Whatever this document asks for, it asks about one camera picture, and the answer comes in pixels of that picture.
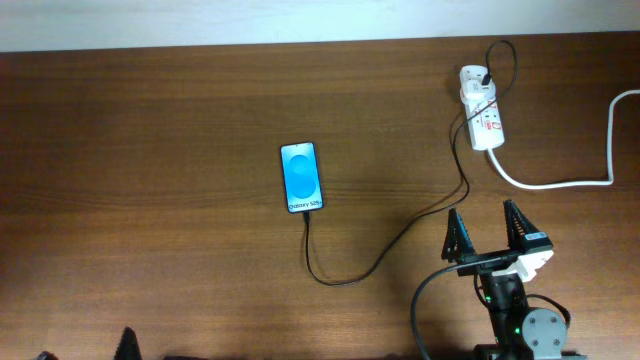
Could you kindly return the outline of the blue Samsung Galaxy smartphone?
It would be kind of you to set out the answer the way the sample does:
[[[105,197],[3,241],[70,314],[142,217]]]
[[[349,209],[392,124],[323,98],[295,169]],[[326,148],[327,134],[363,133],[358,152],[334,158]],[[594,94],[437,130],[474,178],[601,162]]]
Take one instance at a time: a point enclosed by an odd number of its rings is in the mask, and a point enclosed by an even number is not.
[[[302,213],[322,209],[323,193],[312,142],[280,147],[287,210]]]

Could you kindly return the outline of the white power strip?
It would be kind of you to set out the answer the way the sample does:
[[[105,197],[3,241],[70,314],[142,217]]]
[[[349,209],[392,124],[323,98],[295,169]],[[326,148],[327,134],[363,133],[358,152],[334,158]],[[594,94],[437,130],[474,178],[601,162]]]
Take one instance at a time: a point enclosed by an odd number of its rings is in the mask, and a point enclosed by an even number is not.
[[[492,80],[488,76],[488,69],[480,65],[467,65],[462,67],[459,78],[460,85],[463,80],[469,79],[481,80],[484,85]],[[497,148],[505,141],[496,100],[497,90],[495,97],[488,101],[463,104],[466,117],[469,120],[471,145],[476,151],[486,151]]]

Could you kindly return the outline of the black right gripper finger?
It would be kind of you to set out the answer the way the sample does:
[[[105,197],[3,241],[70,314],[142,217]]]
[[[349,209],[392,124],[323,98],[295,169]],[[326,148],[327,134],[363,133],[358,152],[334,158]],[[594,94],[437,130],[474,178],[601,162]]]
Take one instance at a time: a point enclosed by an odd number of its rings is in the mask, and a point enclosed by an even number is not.
[[[460,214],[456,208],[450,209],[441,258],[453,263],[464,261],[474,254],[475,249]]]
[[[549,236],[533,225],[512,200],[503,202],[508,246],[521,254],[553,249]]]

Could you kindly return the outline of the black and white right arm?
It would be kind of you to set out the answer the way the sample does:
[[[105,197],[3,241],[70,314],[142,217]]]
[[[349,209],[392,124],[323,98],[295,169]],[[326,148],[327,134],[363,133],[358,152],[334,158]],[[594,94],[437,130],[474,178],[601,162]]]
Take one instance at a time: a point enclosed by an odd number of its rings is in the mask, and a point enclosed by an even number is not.
[[[583,359],[564,349],[571,323],[569,311],[549,297],[527,293],[525,284],[554,255],[549,236],[533,225],[516,204],[503,203],[508,238],[505,250],[478,254],[457,210],[448,213],[441,258],[456,265],[457,275],[471,276],[486,308],[495,343],[477,345],[475,359]]]

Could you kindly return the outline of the white USB wall charger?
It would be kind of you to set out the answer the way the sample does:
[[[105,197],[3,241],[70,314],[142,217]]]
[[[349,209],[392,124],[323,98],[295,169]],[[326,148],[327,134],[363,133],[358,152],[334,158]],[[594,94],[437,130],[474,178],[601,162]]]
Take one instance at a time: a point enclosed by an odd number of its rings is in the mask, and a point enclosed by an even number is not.
[[[460,98],[463,104],[481,103],[494,98],[496,87],[492,80],[484,85],[481,80],[469,79],[461,82]]]

